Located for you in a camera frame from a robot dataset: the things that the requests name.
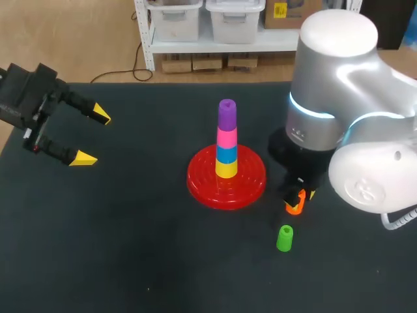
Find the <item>plastic bin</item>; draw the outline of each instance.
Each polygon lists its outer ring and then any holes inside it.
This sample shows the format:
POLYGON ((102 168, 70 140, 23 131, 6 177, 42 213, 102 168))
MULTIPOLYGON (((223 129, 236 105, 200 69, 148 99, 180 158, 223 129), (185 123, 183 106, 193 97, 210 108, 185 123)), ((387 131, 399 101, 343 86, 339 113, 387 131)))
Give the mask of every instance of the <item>plastic bin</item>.
POLYGON ((265 0, 207 0, 211 13, 214 41, 222 44, 251 44, 256 40, 259 13, 265 0))
POLYGON ((189 5, 160 5, 147 1, 155 25, 156 35, 161 41, 198 40, 199 9, 203 0, 191 0, 189 5))

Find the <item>pink ring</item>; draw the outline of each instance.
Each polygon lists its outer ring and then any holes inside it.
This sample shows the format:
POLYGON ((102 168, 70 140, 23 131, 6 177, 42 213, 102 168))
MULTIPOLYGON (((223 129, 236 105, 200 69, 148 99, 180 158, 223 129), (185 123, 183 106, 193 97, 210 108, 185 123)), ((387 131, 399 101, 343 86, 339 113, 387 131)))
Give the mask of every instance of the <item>pink ring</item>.
POLYGON ((230 132, 217 128, 217 145, 223 149, 230 149, 237 146, 237 127, 230 132))

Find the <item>floor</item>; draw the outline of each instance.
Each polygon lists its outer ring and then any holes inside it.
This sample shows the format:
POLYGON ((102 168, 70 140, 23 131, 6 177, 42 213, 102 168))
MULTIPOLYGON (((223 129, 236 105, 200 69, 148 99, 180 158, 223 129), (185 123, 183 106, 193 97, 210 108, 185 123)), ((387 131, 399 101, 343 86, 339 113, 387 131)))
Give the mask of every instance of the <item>floor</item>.
MULTIPOLYGON (((133 0, 3 0, 0 1, 0 67, 16 63, 34 70, 44 63, 67 82, 89 82, 111 70, 131 69, 139 43, 130 17, 133 0)), ((407 48, 383 51, 395 69, 417 77, 417 53, 407 48)), ((154 73, 149 83, 280 82, 291 80, 294 53, 263 55, 251 74, 154 73)), ((138 67, 144 67, 139 53, 138 67)), ((146 77, 147 73, 138 73, 146 77)), ((135 82, 131 74, 107 76, 100 82, 135 82)), ((0 151, 11 127, 0 123, 0 151)))

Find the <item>purple ring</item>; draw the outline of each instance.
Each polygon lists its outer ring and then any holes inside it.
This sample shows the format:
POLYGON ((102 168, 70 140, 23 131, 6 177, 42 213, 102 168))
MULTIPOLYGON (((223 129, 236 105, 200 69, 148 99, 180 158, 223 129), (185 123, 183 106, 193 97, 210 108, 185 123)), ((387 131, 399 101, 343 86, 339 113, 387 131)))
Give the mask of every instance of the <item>purple ring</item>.
POLYGON ((230 132, 236 128, 236 102, 224 99, 219 103, 218 126, 222 131, 230 132))

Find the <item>green cylinder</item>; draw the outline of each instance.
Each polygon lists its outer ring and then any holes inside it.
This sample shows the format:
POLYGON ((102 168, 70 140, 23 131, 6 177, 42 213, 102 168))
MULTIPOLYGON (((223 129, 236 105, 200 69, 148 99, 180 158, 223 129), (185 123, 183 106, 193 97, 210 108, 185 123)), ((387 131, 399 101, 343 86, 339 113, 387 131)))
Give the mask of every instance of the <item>green cylinder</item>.
POLYGON ((288 252, 291 250, 293 243, 293 228, 290 225, 284 225, 280 228, 278 233, 278 240, 276 241, 276 247, 279 251, 288 252))

